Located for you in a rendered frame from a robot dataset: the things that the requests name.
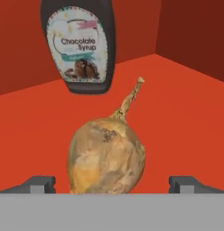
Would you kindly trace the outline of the brown onion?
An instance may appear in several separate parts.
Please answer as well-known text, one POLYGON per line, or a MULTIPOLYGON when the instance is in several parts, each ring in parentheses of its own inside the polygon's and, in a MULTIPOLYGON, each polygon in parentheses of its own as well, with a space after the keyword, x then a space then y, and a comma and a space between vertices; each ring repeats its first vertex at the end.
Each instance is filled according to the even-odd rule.
POLYGON ((126 114, 144 83, 107 117, 88 121, 73 135, 67 157, 71 194, 127 194, 140 181, 145 148, 126 121, 126 114))

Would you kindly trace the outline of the red cabinet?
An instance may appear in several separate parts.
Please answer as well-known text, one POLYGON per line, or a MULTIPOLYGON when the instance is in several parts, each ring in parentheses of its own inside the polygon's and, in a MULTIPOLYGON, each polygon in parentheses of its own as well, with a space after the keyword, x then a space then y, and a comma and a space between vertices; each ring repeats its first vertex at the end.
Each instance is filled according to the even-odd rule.
POLYGON ((100 96, 70 93, 42 36, 39 0, 0 0, 0 190, 52 175, 68 190, 73 133, 112 113, 131 91, 127 120, 145 146, 140 193, 165 193, 172 175, 224 189, 224 83, 154 54, 159 0, 114 0, 117 66, 100 96))

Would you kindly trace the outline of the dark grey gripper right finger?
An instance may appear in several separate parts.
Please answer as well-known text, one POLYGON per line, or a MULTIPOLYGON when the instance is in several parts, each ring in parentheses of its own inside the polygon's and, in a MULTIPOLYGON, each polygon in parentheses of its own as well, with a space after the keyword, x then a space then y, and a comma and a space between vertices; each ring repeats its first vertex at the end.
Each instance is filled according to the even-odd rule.
POLYGON ((178 194, 224 193, 224 190, 206 186, 192 176, 171 176, 169 192, 178 194))

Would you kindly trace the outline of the chocolate syrup bottle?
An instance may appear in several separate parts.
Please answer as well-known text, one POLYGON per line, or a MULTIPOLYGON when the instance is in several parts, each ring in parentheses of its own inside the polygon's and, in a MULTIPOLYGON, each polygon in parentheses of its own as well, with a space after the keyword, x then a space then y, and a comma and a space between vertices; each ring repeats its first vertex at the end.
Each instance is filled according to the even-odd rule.
POLYGON ((98 95, 109 90, 116 60, 112 0, 41 0, 41 25, 70 92, 98 95))

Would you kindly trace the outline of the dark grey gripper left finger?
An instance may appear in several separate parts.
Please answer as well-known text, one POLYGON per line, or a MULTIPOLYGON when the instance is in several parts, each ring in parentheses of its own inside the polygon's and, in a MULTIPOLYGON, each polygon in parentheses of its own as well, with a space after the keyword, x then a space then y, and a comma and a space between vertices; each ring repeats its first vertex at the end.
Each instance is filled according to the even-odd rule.
POLYGON ((54 176, 32 176, 21 185, 1 190, 1 193, 45 194, 55 193, 54 176))

